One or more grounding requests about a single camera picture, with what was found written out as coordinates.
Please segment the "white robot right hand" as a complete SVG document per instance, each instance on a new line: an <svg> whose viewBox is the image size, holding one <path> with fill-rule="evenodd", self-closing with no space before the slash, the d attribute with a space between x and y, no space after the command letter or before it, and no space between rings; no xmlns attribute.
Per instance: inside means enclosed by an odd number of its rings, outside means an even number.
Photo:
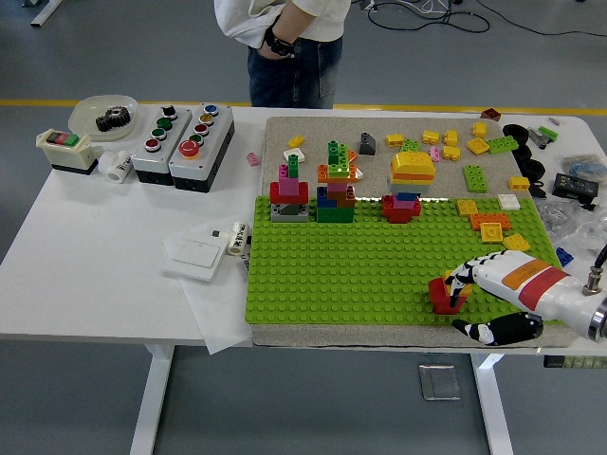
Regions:
<svg viewBox="0 0 607 455"><path fill-rule="evenodd" d="M503 346L539 337L546 320L565 322L580 337L595 342L606 338L606 291L518 250L475 258L446 278L450 306L466 284L477 284L490 295L520 309L488 322L462 319L451 325L467 337L488 346Z"/></svg>

